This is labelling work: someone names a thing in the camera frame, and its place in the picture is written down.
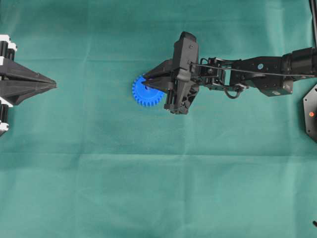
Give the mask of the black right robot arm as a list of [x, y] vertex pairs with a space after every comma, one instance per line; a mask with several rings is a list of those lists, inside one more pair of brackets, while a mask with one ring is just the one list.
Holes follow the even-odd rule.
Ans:
[[316, 48], [296, 50], [281, 57], [200, 59], [196, 37], [182, 32], [174, 43], [173, 57], [148, 71], [143, 84], [166, 94], [166, 110], [185, 115], [200, 87], [223, 91], [230, 99], [238, 98], [250, 87], [273, 97], [292, 94], [295, 81], [316, 75]]

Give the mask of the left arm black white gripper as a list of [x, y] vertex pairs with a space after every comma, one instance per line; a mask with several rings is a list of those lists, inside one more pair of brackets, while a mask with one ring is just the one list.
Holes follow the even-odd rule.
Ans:
[[17, 46], [8, 35], [0, 36], [0, 135], [9, 130], [9, 108], [56, 88], [55, 81], [14, 62]]

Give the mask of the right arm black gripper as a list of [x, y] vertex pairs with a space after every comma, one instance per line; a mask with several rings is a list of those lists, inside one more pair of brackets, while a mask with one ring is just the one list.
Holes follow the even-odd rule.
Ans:
[[186, 115], [194, 101], [199, 85], [193, 81], [199, 62], [199, 45], [196, 37], [182, 32], [174, 44], [173, 59], [167, 59], [144, 74], [146, 87], [167, 93], [164, 108], [172, 114]]

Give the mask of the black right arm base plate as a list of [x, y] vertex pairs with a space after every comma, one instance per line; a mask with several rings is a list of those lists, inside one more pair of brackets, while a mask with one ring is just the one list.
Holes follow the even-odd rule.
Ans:
[[317, 141], [317, 85], [315, 85], [303, 98], [305, 130], [307, 135]]

